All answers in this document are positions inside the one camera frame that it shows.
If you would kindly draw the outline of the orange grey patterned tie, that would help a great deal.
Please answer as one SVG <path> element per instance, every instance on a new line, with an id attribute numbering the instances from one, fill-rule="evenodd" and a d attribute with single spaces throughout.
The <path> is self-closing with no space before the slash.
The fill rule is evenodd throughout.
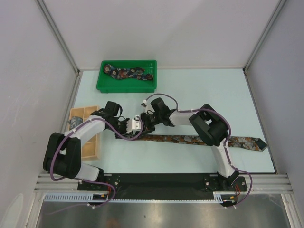
<path id="1" fill-rule="evenodd" d="M 136 140 L 207 146 L 207 144 L 203 142 L 199 136 L 196 135 L 144 134 L 136 138 Z M 268 147 L 266 142 L 264 142 L 260 138 L 241 137 L 241 136 L 229 137 L 227 141 L 227 145 L 233 148 L 242 148 L 242 149 L 246 149 L 250 151 L 258 151 L 258 152 L 262 152 Z"/>

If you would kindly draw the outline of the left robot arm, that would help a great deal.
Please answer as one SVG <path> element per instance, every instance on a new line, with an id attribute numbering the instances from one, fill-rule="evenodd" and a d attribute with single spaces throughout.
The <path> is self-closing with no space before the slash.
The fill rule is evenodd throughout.
<path id="1" fill-rule="evenodd" d="M 122 107 L 108 101 L 104 108 L 93 111 L 80 125 L 65 133 L 51 134 L 43 161 L 43 169 L 51 179 L 87 180 L 93 189 L 101 189 L 105 184 L 102 169 L 83 163 L 81 151 L 91 138 L 105 130 L 126 137 L 132 131 L 129 129 L 132 120 L 122 118 L 121 114 Z"/>

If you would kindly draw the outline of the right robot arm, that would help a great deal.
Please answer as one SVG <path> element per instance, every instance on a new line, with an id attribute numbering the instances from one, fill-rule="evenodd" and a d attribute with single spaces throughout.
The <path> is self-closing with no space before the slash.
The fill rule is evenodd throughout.
<path id="1" fill-rule="evenodd" d="M 199 139 L 210 146 L 218 167 L 217 174 L 220 176 L 219 185 L 223 190 L 231 190 L 236 185 L 239 170 L 234 166 L 230 158 L 228 140 L 231 132 L 225 119 L 218 114 L 210 105 L 205 104 L 200 109 L 193 111 L 179 111 L 170 109 L 162 98 L 156 98 L 150 103 L 143 102 L 145 112 L 140 114 L 143 121 L 143 133 L 140 140 L 154 139 L 151 135 L 155 126 L 191 126 L 194 128 Z"/>

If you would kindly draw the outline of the wooden compartment box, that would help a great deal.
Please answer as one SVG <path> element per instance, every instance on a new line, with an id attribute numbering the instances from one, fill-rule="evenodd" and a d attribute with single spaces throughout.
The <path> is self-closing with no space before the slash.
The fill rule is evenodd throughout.
<path id="1" fill-rule="evenodd" d="M 69 120 L 72 116 L 82 117 L 84 121 L 88 119 L 88 117 L 94 111 L 99 110 L 98 106 L 87 106 L 83 108 L 72 108 L 69 114 Z M 92 137 L 86 144 L 83 145 L 81 149 L 81 158 L 84 161 L 93 161 L 97 160 L 99 157 L 99 135 L 95 135 Z"/>

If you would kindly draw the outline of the green plastic bin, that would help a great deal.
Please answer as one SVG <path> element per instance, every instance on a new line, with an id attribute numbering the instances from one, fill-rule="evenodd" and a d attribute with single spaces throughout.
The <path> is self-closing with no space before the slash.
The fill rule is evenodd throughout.
<path id="1" fill-rule="evenodd" d="M 153 74 L 152 81 L 137 79 L 116 80 L 103 72 L 105 64 L 116 68 L 145 69 L 145 73 Z M 104 60 L 101 62 L 96 89 L 101 93 L 153 93 L 157 87 L 157 61 L 156 60 Z"/>

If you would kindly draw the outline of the rolled grey tie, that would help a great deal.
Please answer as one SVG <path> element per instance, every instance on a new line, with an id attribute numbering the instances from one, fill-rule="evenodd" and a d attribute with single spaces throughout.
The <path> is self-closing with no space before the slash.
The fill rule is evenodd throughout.
<path id="1" fill-rule="evenodd" d="M 72 130 L 83 123 L 83 118 L 79 116 L 72 116 L 71 119 L 68 121 L 69 129 Z"/>

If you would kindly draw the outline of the dark floral tie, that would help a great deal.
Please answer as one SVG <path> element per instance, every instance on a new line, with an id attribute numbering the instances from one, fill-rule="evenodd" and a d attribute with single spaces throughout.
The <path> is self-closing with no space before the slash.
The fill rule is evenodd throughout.
<path id="1" fill-rule="evenodd" d="M 111 64 L 105 64 L 103 67 L 103 72 L 114 78 L 116 80 L 123 80 L 123 79 L 137 79 L 137 80 L 147 80 L 152 81 L 154 76 L 150 73 L 145 73 L 145 69 L 140 67 L 135 68 L 116 68 Z"/>

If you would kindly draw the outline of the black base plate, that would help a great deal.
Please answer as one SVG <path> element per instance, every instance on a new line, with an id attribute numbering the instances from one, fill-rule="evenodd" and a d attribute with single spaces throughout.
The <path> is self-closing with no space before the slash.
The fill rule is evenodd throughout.
<path id="1" fill-rule="evenodd" d="M 180 199 L 198 198 L 210 192 L 234 194 L 245 193 L 245 178 L 239 176 L 228 186 L 218 174 L 213 173 L 112 173 L 105 174 L 102 181 L 111 184 L 122 198 L 139 195 Z"/>

